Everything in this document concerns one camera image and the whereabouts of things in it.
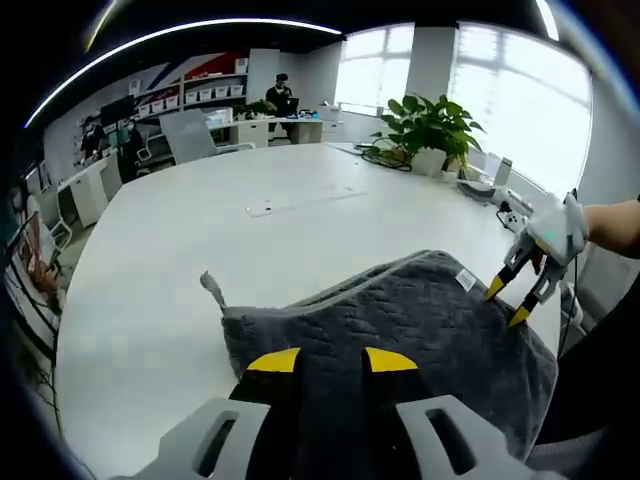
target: label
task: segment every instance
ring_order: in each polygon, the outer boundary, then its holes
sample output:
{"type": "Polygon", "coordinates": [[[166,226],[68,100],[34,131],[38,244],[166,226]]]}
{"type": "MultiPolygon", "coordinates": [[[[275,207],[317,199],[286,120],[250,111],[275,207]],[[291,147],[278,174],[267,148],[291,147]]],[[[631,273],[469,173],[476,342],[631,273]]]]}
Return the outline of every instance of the label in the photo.
{"type": "Polygon", "coordinates": [[[456,280],[460,285],[462,285],[462,288],[464,288],[465,292],[471,290],[476,284],[476,277],[471,275],[471,272],[464,268],[460,270],[460,273],[458,273],[458,275],[456,275],[456,280]]]}

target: storage box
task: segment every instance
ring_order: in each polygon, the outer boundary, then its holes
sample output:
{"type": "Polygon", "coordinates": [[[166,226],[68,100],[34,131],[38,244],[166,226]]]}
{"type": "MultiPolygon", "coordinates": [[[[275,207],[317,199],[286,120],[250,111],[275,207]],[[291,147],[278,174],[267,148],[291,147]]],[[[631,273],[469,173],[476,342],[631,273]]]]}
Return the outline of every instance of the storage box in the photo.
{"type": "Polygon", "coordinates": [[[248,58],[236,58],[236,73],[247,73],[248,58]]]}
{"type": "Polygon", "coordinates": [[[167,110],[171,108],[178,108],[178,95],[167,97],[165,100],[167,102],[167,110]]]}
{"type": "Polygon", "coordinates": [[[208,100],[211,100],[212,90],[212,88],[203,88],[202,90],[200,90],[200,101],[206,102],[208,100]]]}
{"type": "Polygon", "coordinates": [[[151,103],[151,113],[160,113],[164,111],[164,100],[157,100],[151,103]]]}
{"type": "Polygon", "coordinates": [[[239,97],[242,95],[242,89],[244,88],[244,85],[232,85],[231,86],[231,96],[232,97],[239,97]]]}
{"type": "Polygon", "coordinates": [[[208,122],[213,125],[230,123],[233,120],[233,108],[219,108],[207,114],[208,122]]]}
{"type": "Polygon", "coordinates": [[[226,87],[216,87],[216,98],[220,97],[228,97],[229,96],[229,86],[226,87]]]}
{"type": "Polygon", "coordinates": [[[138,114],[141,118],[149,115],[149,104],[147,103],[146,105],[140,105],[138,107],[138,114]]]}
{"type": "Polygon", "coordinates": [[[327,120],[329,122],[339,122],[342,120],[342,109],[337,105],[320,105],[317,108],[321,120],[327,120]]]}
{"type": "Polygon", "coordinates": [[[198,92],[187,92],[185,95],[185,103],[187,105],[198,101],[198,92]]]}

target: white table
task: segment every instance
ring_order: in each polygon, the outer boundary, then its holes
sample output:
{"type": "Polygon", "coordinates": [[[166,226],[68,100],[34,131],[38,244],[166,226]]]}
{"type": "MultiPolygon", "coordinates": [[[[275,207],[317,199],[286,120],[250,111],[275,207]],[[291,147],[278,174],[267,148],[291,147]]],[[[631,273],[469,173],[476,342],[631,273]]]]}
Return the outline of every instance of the white table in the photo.
{"type": "MultiPolygon", "coordinates": [[[[160,437],[236,383],[209,270],[229,305],[284,306],[375,264],[441,249],[488,284],[513,235],[450,186],[327,145],[230,153],[123,186],[76,268],[56,383],[66,440],[99,478],[131,475],[160,437]],[[366,191],[257,218],[245,207],[326,187],[366,191]]],[[[530,266],[500,297],[519,304],[530,266]]],[[[559,296],[529,324],[554,353],[559,296]]]]}

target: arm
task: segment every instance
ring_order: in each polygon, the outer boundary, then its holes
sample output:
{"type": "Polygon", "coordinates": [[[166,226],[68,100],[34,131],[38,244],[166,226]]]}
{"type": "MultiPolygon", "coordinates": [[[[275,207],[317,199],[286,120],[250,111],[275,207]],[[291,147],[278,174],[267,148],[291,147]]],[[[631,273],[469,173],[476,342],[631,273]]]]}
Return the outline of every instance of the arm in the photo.
{"type": "Polygon", "coordinates": [[[640,258],[640,202],[585,207],[589,240],[606,250],[640,258]]]}
{"type": "Polygon", "coordinates": [[[277,104],[276,102],[278,101],[277,97],[278,97],[278,94],[276,93],[275,89],[271,87],[269,90],[267,90],[267,93],[265,95],[265,100],[267,102],[271,102],[274,105],[276,105],[277,104]]]}

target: sleeve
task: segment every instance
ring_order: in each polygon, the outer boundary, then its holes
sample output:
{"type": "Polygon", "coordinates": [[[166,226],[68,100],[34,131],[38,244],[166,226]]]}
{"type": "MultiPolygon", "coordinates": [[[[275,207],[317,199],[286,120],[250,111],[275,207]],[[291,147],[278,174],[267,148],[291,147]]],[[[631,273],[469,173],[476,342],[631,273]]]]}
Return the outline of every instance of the sleeve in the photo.
{"type": "Polygon", "coordinates": [[[267,102],[271,102],[273,104],[275,104],[277,102],[277,99],[274,98],[276,96],[276,91],[273,87],[271,87],[269,90],[267,90],[267,94],[265,95],[265,99],[267,100],[267,102]]]}

